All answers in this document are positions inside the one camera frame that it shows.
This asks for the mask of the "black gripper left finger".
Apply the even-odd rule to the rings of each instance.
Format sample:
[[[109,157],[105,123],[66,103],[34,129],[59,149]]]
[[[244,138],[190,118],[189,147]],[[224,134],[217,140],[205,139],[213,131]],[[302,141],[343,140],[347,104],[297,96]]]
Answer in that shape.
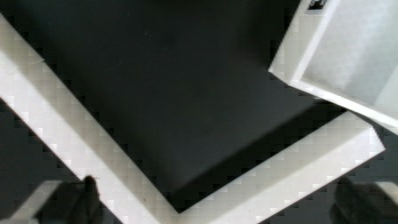
[[[103,224],[96,180],[45,181],[0,224]]]

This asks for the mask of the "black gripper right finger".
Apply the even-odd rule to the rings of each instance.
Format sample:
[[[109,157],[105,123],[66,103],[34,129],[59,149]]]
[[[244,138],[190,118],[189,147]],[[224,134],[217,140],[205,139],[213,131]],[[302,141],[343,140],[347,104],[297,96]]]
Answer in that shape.
[[[398,184],[341,178],[329,216],[332,224],[398,224]]]

